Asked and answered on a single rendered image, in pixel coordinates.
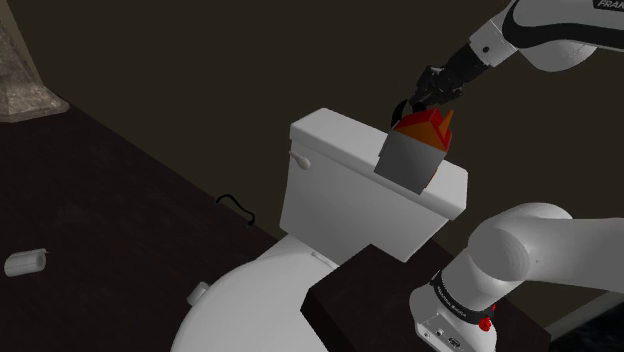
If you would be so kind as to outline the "grey carton with red top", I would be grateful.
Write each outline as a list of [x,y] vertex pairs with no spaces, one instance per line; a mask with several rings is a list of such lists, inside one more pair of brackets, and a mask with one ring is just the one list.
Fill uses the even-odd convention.
[[416,194],[437,173],[452,140],[453,110],[443,116],[438,108],[403,115],[405,101],[392,114],[392,127],[374,172]]

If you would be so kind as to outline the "grey stone pedestal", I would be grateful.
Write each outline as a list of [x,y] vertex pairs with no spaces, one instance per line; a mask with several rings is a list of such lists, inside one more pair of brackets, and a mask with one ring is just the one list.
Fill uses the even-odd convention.
[[69,108],[42,82],[8,0],[0,0],[0,123],[61,114]]

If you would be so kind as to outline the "white toilet paper roll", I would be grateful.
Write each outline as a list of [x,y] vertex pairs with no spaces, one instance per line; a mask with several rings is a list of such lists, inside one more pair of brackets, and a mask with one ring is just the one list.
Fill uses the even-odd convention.
[[47,264],[47,253],[45,248],[13,253],[5,260],[4,273],[7,277],[17,277],[41,272]]

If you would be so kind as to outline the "dark robot stand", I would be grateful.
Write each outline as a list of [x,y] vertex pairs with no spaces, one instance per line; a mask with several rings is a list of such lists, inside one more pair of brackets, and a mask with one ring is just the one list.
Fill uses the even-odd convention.
[[505,296],[468,254],[434,241],[402,262],[369,245],[312,286],[301,311],[328,352],[437,352],[417,332],[433,320],[454,352],[548,352],[550,334]]

